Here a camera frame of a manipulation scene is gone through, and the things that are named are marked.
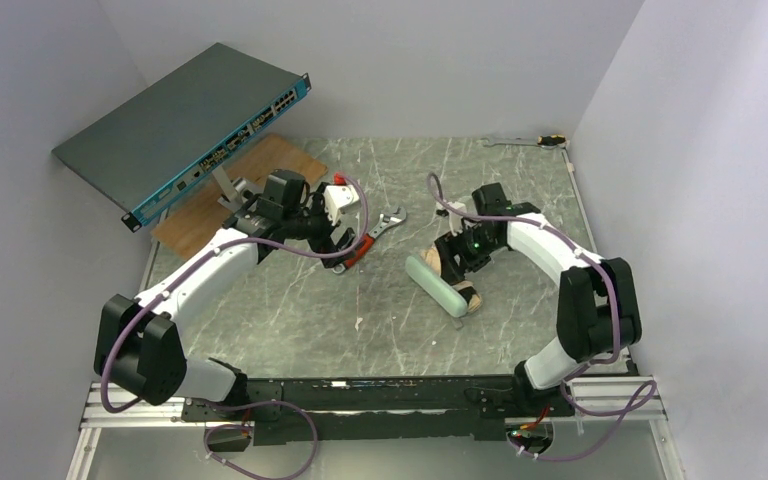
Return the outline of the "beige umbrella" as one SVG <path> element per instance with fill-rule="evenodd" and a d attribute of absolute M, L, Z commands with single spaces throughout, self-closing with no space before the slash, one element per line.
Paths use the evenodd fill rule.
<path fill-rule="evenodd" d="M 454 280 L 444 276 L 443 260 L 436 246 L 422 250 L 420 258 L 466 301 L 468 314 L 477 311 L 481 307 L 482 297 L 471 281 Z"/>

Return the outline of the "mint green umbrella case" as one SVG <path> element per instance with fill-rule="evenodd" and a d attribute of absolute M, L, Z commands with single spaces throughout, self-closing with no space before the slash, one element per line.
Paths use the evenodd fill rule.
<path fill-rule="evenodd" d="M 404 266 L 409 277 L 451 317 L 461 318 L 470 312 L 471 301 L 476 295 L 476 290 L 469 282 L 455 288 L 418 255 L 407 257 Z"/>

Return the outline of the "grey blue network switch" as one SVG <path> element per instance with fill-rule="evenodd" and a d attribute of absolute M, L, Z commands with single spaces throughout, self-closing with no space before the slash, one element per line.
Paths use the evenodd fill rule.
<path fill-rule="evenodd" d="M 312 88 L 215 43 L 53 148 L 136 232 L 249 144 Z"/>

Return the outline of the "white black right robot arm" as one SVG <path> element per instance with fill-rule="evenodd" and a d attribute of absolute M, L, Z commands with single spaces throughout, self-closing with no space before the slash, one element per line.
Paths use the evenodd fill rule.
<path fill-rule="evenodd" d="M 639 341 L 633 275 L 625 260 L 605 259 L 581 247 L 538 207 L 509 200 L 499 183 L 473 191 L 473 213 L 445 200 L 436 174 L 429 174 L 427 186 L 438 213 L 456 223 L 423 255 L 433 278 L 428 292 L 452 316 L 480 306 L 467 276 L 488 265 L 497 251 L 524 255 L 558 286 L 555 337 L 519 362 L 512 375 L 512 395 L 520 407 L 548 404 L 565 393 L 564 382 L 591 365 L 614 362 L 622 348 Z"/>

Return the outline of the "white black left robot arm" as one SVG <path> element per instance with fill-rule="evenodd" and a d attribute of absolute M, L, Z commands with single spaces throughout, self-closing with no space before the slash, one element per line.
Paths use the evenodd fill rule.
<path fill-rule="evenodd" d="M 122 413 L 140 402 L 160 405 L 172 397 L 220 408 L 248 403 L 247 375 L 221 360 L 188 358 L 181 328 L 271 253 L 283 250 L 331 268 L 356 252 L 367 232 L 332 237 L 353 208 L 360 209 L 363 222 L 369 220 L 367 196 L 350 176 L 337 174 L 313 188 L 303 175 L 279 169 L 262 188 L 244 191 L 242 200 L 171 275 L 133 298 L 117 294 L 103 306 L 94 369 L 106 411 Z"/>

